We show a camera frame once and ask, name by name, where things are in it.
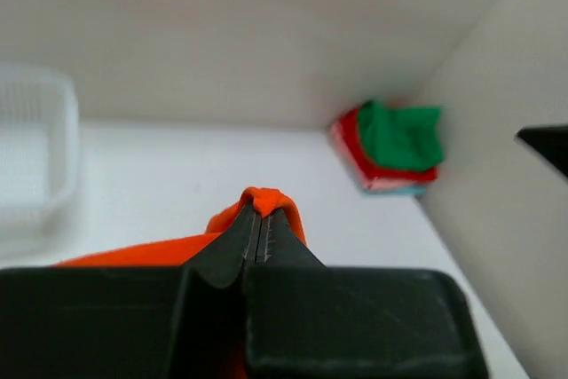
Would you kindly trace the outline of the orange t shirt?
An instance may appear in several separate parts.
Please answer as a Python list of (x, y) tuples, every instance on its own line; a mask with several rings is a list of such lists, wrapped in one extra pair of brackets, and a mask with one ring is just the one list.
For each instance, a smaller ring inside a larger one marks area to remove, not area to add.
[[(173, 240), (144, 243), (60, 262), (64, 268), (179, 267), (229, 228), (238, 211), (251, 201), (262, 219), (283, 208), (292, 231), (306, 245), (295, 203), (277, 189), (249, 187), (240, 199), (210, 219), (205, 232)], [(184, 378), (246, 378), (246, 309), (241, 290), (244, 265), (228, 288), (212, 288), (189, 272), (174, 360)]]

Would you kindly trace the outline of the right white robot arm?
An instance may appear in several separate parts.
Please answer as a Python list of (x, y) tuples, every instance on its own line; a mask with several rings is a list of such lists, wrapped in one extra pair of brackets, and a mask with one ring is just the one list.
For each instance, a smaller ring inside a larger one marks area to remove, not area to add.
[(517, 132), (516, 138), (567, 179), (568, 125), (566, 123), (527, 126)]

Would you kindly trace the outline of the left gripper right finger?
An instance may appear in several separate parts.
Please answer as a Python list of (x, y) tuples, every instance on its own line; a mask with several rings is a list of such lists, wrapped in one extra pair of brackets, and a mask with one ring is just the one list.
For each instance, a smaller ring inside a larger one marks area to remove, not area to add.
[(261, 221), (256, 263), (291, 267), (324, 266), (294, 234), (283, 208), (276, 209)]

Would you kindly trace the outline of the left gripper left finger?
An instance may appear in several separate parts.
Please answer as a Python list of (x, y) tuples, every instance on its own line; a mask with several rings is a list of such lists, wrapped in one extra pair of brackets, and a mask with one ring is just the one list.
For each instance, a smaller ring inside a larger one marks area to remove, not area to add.
[(255, 261), (261, 224), (261, 215), (247, 201), (229, 228), (183, 263), (183, 268), (212, 288), (228, 288), (243, 266)]

